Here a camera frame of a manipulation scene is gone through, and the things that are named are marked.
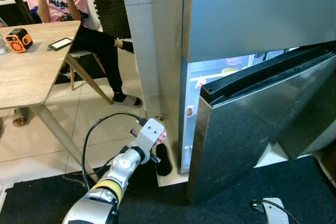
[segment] yellow band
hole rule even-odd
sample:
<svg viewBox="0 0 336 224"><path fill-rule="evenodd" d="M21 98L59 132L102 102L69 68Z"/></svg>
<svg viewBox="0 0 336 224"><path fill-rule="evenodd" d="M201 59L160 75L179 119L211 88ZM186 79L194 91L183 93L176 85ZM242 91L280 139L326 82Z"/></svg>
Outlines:
<svg viewBox="0 0 336 224"><path fill-rule="evenodd" d="M96 183L92 189L99 188L99 187L107 187L111 189L113 192L115 192L117 198L118 198L118 205L120 204L121 198L122 198L122 189L121 187L112 180L102 180Z"/></svg>

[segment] smartphone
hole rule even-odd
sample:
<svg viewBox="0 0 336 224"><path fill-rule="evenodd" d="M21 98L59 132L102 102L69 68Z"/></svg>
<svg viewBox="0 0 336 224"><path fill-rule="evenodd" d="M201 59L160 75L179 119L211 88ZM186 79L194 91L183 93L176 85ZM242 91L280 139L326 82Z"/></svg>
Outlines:
<svg viewBox="0 0 336 224"><path fill-rule="evenodd" d="M63 38L60 39L50 45L48 45L48 48L53 51L57 51L59 49L62 49L63 47L66 47L67 45L72 43L72 39L69 38Z"/></svg>

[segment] black pants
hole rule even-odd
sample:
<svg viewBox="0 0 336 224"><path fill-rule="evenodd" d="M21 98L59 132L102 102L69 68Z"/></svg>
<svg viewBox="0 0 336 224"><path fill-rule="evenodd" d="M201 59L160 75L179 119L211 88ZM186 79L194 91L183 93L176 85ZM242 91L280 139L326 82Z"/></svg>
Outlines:
<svg viewBox="0 0 336 224"><path fill-rule="evenodd" d="M114 38L106 33L81 26L71 51L86 50L97 55L104 66L106 77L114 92L121 92L122 80L118 66L118 50Z"/></svg>

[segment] wooden table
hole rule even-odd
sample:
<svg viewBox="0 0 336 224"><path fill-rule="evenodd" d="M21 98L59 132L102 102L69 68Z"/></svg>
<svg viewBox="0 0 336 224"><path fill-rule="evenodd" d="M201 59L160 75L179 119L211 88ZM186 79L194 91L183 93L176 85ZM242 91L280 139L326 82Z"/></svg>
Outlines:
<svg viewBox="0 0 336 224"><path fill-rule="evenodd" d="M24 28L31 35L34 44L26 53L12 51L0 55L0 109L30 107L51 130L71 156L81 164L82 153L71 137L61 127L52 113L44 105L58 73L66 61L77 73L107 102L111 100L69 54L70 46L59 51L47 51L47 46L59 39L74 39L80 21L35 24L18 27L0 28L0 35L5 36L15 28ZM93 173L89 163L88 173Z"/></svg>

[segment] pink t-shirt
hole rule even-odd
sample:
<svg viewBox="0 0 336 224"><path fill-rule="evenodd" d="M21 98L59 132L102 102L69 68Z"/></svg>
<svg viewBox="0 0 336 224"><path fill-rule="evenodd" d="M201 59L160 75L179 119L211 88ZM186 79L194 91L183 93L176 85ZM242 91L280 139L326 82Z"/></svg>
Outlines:
<svg viewBox="0 0 336 224"><path fill-rule="evenodd" d="M88 1L87 0L73 0L78 8L81 17L82 24L85 26L88 15ZM37 15L38 0L27 0L30 13ZM61 22L72 20L67 0L47 0L50 12L50 22Z"/></svg>

